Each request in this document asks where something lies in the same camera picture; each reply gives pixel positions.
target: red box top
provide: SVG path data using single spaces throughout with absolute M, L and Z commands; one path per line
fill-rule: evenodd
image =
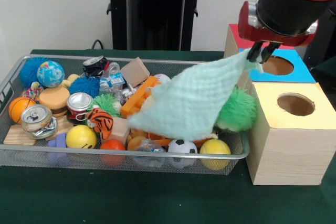
M 253 43 L 254 43 L 253 41 L 240 38 L 239 33 L 238 33 L 238 24 L 229 24 L 229 26 L 231 28 L 232 34 L 235 38 L 238 48 L 246 49 L 246 48 L 250 48 L 253 46 Z M 268 44 L 269 43 L 264 43 L 263 48 L 266 47 Z M 279 49 L 294 49 L 294 47 L 280 46 Z

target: circular hole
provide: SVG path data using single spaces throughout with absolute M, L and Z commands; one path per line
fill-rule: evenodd
M 298 116 L 310 115 L 315 110 L 315 105 L 312 101 L 303 95 L 295 93 L 286 93 L 279 96 L 278 105 L 288 113 Z
M 262 68 L 264 72 L 273 74 L 275 76 L 286 76 L 293 72 L 294 66 L 288 60 L 271 56 L 269 59 L 263 64 Z

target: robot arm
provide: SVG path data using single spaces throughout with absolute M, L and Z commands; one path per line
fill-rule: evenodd
M 255 41 L 248 59 L 261 54 L 267 61 L 280 45 L 304 46 L 316 33 L 317 19 L 333 0 L 245 1 L 239 14 L 238 31 L 243 39 Z M 261 50 L 264 42 L 270 44 Z

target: tiger plush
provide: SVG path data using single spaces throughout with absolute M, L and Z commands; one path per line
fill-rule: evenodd
M 100 108 L 94 108 L 86 116 L 87 124 L 95 132 L 100 132 L 103 140 L 107 140 L 112 133 L 113 118 Z

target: green pom pom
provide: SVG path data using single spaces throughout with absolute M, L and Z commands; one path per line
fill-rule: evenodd
M 245 91 L 234 88 L 219 112 L 216 125 L 238 132 L 252 127 L 257 117 L 256 99 Z
M 96 105 L 105 112 L 109 113 L 111 116 L 115 118 L 119 118 L 121 104 L 120 102 L 112 95 L 112 94 L 101 94 L 94 98 L 88 111 L 92 111 L 92 107 Z

